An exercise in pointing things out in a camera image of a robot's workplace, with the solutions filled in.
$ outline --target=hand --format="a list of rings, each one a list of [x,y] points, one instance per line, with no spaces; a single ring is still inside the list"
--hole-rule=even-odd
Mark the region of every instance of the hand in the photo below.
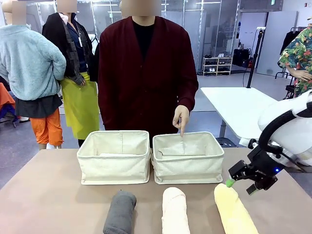
[[[312,75],[309,74],[308,71],[304,71],[304,70],[293,70],[291,72],[291,75],[293,77],[296,77],[296,78],[304,80],[304,81],[309,81],[312,79]]]
[[[81,82],[81,84],[80,84],[80,86],[85,86],[85,85],[86,85],[86,80],[83,79],[82,82]]]
[[[181,130],[181,137],[184,135],[185,126],[190,120],[190,111],[186,106],[179,105],[175,109],[175,117],[172,124]]]

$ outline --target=yellow-green skirt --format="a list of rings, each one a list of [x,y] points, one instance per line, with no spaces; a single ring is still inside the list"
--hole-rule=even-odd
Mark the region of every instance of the yellow-green skirt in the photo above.
[[[79,86],[71,79],[61,81],[66,124],[73,130],[74,138],[85,140],[87,136],[99,130],[99,111],[97,85],[90,81],[89,75],[81,75],[85,86]]]

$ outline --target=maroon cardigan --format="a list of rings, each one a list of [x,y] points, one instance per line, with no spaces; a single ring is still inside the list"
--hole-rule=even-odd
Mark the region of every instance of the maroon cardigan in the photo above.
[[[195,105],[198,90],[188,33],[155,19],[143,61],[132,17],[105,29],[99,45],[98,104],[106,130],[146,130],[153,137],[176,133],[175,109]]]

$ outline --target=tropical print shirt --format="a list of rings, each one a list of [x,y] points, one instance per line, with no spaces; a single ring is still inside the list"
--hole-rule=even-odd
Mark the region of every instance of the tropical print shirt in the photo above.
[[[312,74],[312,24],[303,30],[283,51],[278,65],[281,68],[290,66],[297,70],[306,70]],[[312,80],[296,79],[295,97],[312,89]]]

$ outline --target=brown table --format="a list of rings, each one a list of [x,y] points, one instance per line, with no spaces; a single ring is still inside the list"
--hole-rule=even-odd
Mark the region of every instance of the brown table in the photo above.
[[[224,149],[223,179],[228,168],[246,159],[248,149]],[[161,234],[162,193],[154,177],[141,185],[80,184],[77,150],[38,153],[0,190],[1,234],[101,234],[114,194],[137,197],[135,234]],[[282,171],[268,191],[248,196],[251,181],[234,185],[260,234],[311,234],[312,199]],[[214,202],[215,184],[177,185],[187,198],[192,234],[224,234]]]

